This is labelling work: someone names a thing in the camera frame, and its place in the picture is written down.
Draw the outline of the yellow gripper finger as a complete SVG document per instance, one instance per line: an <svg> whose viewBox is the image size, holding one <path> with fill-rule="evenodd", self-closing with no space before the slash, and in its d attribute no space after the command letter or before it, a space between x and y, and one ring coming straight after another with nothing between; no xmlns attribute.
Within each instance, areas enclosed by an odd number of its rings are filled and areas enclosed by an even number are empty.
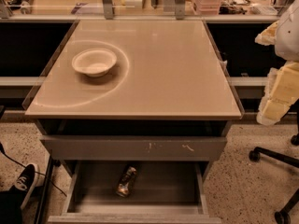
<svg viewBox="0 0 299 224"><path fill-rule="evenodd" d="M255 42L264 46L274 45L277 38L277 28L278 22L275 21L255 37Z"/></svg>
<svg viewBox="0 0 299 224"><path fill-rule="evenodd" d="M274 125L299 99L299 63L287 61L279 69L271 68L259 104L258 123Z"/></svg>

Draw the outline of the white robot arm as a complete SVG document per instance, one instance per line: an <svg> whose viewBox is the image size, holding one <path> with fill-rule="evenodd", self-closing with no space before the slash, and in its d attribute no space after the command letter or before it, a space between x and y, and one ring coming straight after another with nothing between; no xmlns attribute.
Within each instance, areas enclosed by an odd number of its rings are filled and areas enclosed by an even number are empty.
<svg viewBox="0 0 299 224"><path fill-rule="evenodd" d="M269 126L279 122L299 99L299 0L258 34L255 42L273 45L275 54L286 61L279 69L270 69L259 104L256 120Z"/></svg>

